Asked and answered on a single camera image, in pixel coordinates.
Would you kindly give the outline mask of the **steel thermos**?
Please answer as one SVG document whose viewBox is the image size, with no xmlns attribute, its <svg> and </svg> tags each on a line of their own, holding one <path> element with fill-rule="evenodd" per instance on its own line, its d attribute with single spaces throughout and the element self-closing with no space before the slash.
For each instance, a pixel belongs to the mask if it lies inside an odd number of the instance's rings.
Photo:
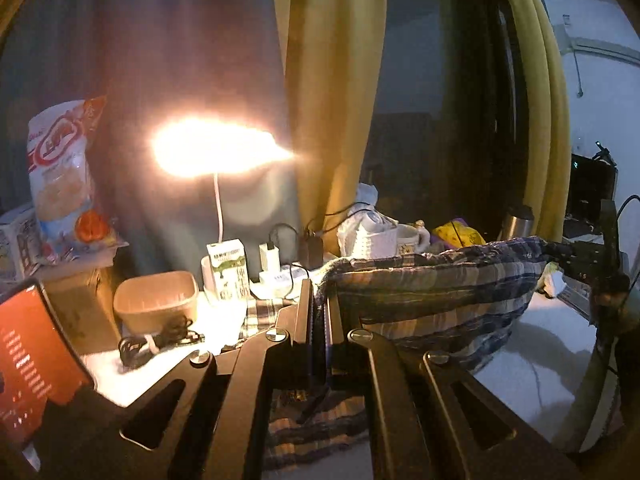
<svg viewBox="0 0 640 480">
<path fill-rule="evenodd" d="M 533 232 L 533 209 L 527 205 L 510 206 L 502 222 L 499 240 L 528 237 Z"/>
</svg>

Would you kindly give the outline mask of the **white power strip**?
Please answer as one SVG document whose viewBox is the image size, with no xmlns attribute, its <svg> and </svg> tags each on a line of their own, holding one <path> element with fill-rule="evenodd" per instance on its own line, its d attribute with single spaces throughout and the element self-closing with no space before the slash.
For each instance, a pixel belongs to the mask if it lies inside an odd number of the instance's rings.
<svg viewBox="0 0 640 480">
<path fill-rule="evenodd" d="M 309 271 L 299 264 L 286 264 L 280 271 L 259 273 L 257 282 L 250 282 L 250 292 L 258 299 L 297 299 L 302 281 Z"/>
</svg>

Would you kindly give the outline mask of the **beige plastic container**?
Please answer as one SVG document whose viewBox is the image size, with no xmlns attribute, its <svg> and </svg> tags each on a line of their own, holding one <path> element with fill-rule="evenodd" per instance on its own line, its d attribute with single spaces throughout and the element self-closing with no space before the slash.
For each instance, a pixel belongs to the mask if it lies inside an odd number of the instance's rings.
<svg viewBox="0 0 640 480">
<path fill-rule="evenodd" d="M 143 275 L 123 281 L 114 296 L 115 314 L 129 333 L 154 334 L 173 318 L 198 319 L 198 284 L 188 271 Z"/>
</svg>

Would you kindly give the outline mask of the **white desk lamp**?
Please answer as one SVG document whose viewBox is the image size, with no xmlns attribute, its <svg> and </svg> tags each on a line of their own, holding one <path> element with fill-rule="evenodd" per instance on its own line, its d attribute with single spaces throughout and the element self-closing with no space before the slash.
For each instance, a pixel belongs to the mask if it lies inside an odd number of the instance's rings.
<svg viewBox="0 0 640 480">
<path fill-rule="evenodd" d="M 224 239 L 219 177 L 245 174 L 294 158 L 268 131 L 206 115 L 188 115 L 166 122 L 155 131 L 151 148 L 157 165 L 171 177 L 213 178 L 218 242 Z"/>
</svg>

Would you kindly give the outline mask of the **white green milk carton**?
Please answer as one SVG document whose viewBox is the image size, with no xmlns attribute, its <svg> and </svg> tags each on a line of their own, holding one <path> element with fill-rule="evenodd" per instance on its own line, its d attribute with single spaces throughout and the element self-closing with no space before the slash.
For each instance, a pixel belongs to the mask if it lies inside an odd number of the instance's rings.
<svg viewBox="0 0 640 480">
<path fill-rule="evenodd" d="M 210 275 L 213 287 L 210 289 L 219 300 L 244 300 L 250 298 L 250 283 L 246 267 L 244 245 L 237 238 L 224 242 L 207 244 Z"/>
</svg>

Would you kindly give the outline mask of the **white charger adapter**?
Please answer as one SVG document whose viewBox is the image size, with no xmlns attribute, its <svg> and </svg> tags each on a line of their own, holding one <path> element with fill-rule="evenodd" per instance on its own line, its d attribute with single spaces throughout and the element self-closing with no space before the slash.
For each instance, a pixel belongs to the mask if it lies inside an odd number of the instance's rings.
<svg viewBox="0 0 640 480">
<path fill-rule="evenodd" d="M 259 260 L 262 272 L 278 273 L 281 270 L 279 248 L 273 242 L 260 244 Z"/>
</svg>

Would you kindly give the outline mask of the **yellow curtain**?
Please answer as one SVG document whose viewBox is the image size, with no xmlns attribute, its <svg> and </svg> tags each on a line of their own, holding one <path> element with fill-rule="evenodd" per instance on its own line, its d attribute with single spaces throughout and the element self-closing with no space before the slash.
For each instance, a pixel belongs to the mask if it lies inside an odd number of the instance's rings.
<svg viewBox="0 0 640 480">
<path fill-rule="evenodd" d="M 387 0 L 274 0 L 296 154 L 300 220 L 338 251 L 330 214 L 355 199 Z"/>
</svg>

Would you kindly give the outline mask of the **black power adapter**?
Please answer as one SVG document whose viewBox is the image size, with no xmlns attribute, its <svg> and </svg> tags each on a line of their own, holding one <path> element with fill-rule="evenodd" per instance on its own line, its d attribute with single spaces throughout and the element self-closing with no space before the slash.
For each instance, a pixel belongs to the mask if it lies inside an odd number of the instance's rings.
<svg viewBox="0 0 640 480">
<path fill-rule="evenodd" d="M 308 270 L 323 266 L 322 236 L 306 230 L 298 241 L 298 262 Z"/>
</svg>

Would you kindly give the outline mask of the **white bear mug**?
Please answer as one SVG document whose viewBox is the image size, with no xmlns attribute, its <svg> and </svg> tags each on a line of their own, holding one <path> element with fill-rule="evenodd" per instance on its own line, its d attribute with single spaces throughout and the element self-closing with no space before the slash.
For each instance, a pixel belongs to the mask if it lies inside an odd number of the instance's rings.
<svg viewBox="0 0 640 480">
<path fill-rule="evenodd" d="M 431 233 L 423 220 L 413 224 L 399 223 L 396 242 L 398 255 L 424 254 L 431 246 Z"/>
</svg>

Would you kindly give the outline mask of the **snack bag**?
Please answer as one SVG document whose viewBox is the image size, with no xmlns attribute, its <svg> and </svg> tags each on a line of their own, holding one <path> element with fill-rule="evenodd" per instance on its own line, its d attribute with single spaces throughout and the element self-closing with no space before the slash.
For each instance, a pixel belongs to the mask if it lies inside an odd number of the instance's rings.
<svg viewBox="0 0 640 480">
<path fill-rule="evenodd" d="M 127 243 L 96 196 L 88 149 L 106 97 L 68 101 L 28 122 L 27 166 L 43 258 L 70 261 Z"/>
</svg>

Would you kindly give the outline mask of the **cardboard box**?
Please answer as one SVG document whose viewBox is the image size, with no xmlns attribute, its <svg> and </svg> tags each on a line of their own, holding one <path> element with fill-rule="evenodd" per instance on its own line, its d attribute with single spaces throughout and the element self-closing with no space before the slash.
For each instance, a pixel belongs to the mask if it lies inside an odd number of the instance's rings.
<svg viewBox="0 0 640 480">
<path fill-rule="evenodd" d="M 81 272 L 41 269 L 36 278 L 80 356 L 117 348 L 122 338 L 113 307 L 118 277 L 111 266 Z"/>
</svg>

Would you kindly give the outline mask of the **blue yellow plaid pants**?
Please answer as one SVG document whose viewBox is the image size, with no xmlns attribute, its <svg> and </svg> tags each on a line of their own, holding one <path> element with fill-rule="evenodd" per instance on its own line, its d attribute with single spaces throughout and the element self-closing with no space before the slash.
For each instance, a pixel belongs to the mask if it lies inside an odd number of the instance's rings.
<svg viewBox="0 0 640 480">
<path fill-rule="evenodd" d="M 314 286 L 314 319 L 331 292 L 362 325 L 397 347 L 444 350 L 468 372 L 483 368 L 509 340 L 550 256 L 539 237 L 367 260 L 338 258 Z M 366 401 L 314 386 L 280 393 L 272 404 L 262 466 L 291 470 L 367 440 Z"/>
</svg>

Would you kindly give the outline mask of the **white perforated plastic basket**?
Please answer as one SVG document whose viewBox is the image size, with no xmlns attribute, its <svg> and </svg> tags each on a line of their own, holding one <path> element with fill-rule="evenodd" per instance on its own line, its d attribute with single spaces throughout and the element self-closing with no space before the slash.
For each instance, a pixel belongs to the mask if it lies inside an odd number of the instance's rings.
<svg viewBox="0 0 640 480">
<path fill-rule="evenodd" d="M 396 255 L 398 222 L 374 209 L 355 211 L 337 229 L 342 257 L 383 259 Z"/>
</svg>

